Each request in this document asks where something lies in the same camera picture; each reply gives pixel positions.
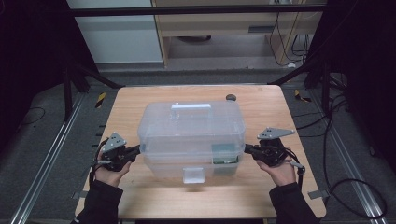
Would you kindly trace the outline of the black horizontal frame bar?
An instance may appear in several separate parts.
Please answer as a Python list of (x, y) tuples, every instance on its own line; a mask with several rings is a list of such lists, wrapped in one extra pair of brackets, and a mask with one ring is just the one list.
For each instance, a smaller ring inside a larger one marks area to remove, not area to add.
[(187, 6), (187, 7), (118, 7), (69, 9), (74, 17), (190, 15), (229, 13), (319, 12), (327, 5), (237, 5), (237, 6)]

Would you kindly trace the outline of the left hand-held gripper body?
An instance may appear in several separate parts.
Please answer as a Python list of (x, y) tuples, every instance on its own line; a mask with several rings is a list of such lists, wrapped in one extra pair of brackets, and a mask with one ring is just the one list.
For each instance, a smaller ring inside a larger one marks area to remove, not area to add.
[(126, 141), (118, 133), (114, 132), (99, 147), (102, 156), (94, 162), (93, 166), (102, 165), (109, 171), (120, 171), (128, 162), (123, 158), (127, 154), (125, 148), (127, 148)]

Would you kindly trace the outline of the clear plastic storage box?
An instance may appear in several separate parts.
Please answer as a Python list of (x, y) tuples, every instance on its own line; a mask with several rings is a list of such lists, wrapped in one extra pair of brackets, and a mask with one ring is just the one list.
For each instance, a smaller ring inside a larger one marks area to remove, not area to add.
[[(185, 184), (234, 175), (243, 158), (245, 132), (235, 101), (151, 103), (137, 130), (151, 172), (159, 178), (180, 178)], [(234, 144), (239, 162), (214, 164), (214, 144)]]

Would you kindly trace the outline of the white cabinet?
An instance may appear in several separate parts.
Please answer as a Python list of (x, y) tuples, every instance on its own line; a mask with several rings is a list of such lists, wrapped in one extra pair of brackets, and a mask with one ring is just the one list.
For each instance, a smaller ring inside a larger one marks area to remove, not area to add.
[[(150, 0), (66, 0), (71, 9), (151, 7)], [(161, 63), (153, 16), (78, 17), (78, 27), (97, 64)]]

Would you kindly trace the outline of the black curtain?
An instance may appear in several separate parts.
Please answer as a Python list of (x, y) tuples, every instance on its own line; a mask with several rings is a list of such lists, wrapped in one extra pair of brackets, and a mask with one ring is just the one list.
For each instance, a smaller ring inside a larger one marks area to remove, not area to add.
[(347, 96), (396, 174), (396, 0), (327, 0), (308, 57), (347, 77)]
[(63, 82), (46, 25), (63, 38), (76, 63), (97, 70), (76, 20), (44, 15), (67, 9), (66, 0), (0, 0), (0, 153), (17, 132), (33, 98)]

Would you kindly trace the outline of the aluminium floor rail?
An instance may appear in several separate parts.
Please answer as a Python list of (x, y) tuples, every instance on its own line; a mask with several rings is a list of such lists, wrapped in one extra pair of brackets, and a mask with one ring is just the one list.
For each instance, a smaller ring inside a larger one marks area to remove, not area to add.
[(396, 224), (396, 175), (374, 156), (342, 93), (332, 95), (330, 113), (321, 109), (320, 93), (313, 102), (325, 115), (324, 180), (332, 193), (325, 201), (325, 224)]
[(32, 209), (35, 206), (35, 203), (38, 199), (39, 194), (41, 193), (44, 185), (48, 179), (48, 176), (52, 170), (53, 165), (55, 164), (63, 146), (64, 142), (69, 135), (75, 120), (78, 116), (78, 113), (81, 109), (81, 105), (86, 98), (85, 93), (78, 93), (76, 96), (76, 101), (72, 104), (72, 111), (68, 119), (66, 119), (59, 132), (55, 136), (54, 141), (52, 142), (49, 152), (47, 153), (45, 159), (41, 163), (39, 170), (37, 171), (35, 178), (27, 190), (23, 200), (18, 206), (17, 210), (13, 214), (9, 224), (25, 224), (28, 217), (30, 216)]

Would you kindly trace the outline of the black metal stand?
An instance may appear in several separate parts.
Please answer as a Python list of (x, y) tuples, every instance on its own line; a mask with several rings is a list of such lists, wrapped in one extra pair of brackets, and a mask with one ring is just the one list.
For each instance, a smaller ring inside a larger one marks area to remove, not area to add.
[(64, 86), (64, 121), (68, 121), (73, 113), (73, 100), (71, 85), (74, 84), (78, 92), (88, 92), (90, 84), (85, 76), (92, 77), (111, 89), (123, 88), (123, 85), (113, 82), (98, 72), (78, 63), (66, 63), (62, 66), (62, 77)]
[(307, 73), (304, 80), (304, 86), (308, 89), (312, 89), (319, 83), (321, 84), (321, 109), (326, 115), (328, 115), (330, 113), (330, 72), (331, 67), (325, 61), (311, 60), (285, 76), (269, 82), (269, 85), (281, 86), (288, 80), (291, 80), (302, 73)]

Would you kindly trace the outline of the light wooden cabinet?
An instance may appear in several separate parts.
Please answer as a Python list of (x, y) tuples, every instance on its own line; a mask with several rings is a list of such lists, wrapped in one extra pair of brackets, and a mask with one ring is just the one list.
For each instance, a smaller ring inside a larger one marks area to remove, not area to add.
[[(237, 5), (314, 5), (327, 0), (150, 0), (155, 7), (237, 6)], [(298, 35), (316, 32), (322, 13), (230, 13), (158, 15), (155, 17), (161, 46), (176, 36), (264, 34), (277, 63), (291, 60), (289, 51)]]

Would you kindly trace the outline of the person's right hand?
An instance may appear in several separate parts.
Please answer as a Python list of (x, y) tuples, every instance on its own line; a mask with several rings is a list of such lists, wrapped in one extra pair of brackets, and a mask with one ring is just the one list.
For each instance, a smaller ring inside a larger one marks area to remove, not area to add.
[(280, 186), (286, 186), (296, 182), (296, 174), (290, 160), (282, 161), (278, 166), (270, 167), (263, 161), (256, 161), (261, 170), (271, 176), (274, 183)]

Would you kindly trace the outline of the green cardboard box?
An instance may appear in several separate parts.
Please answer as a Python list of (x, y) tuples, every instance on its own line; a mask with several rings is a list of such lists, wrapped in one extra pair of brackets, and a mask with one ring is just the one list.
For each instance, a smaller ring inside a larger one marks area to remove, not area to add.
[(238, 149), (234, 144), (214, 144), (212, 146), (214, 164), (233, 164), (239, 162)]

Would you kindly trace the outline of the person's left hand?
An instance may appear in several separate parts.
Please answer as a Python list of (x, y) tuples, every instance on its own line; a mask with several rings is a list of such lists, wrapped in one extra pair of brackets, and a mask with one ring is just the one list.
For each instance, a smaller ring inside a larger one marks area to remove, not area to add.
[(94, 178), (109, 186), (117, 188), (121, 179), (130, 171), (131, 164), (132, 163), (128, 161), (118, 172), (109, 171), (103, 166), (97, 166), (95, 168)]

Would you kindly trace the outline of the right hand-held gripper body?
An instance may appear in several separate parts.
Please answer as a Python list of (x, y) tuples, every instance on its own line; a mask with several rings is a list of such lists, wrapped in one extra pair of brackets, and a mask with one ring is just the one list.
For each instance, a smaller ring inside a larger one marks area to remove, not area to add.
[(288, 156), (292, 156), (291, 151), (281, 142), (281, 137), (294, 134), (294, 130), (278, 129), (267, 127), (257, 138), (259, 147), (256, 152), (256, 159), (264, 162), (269, 167), (278, 166)]

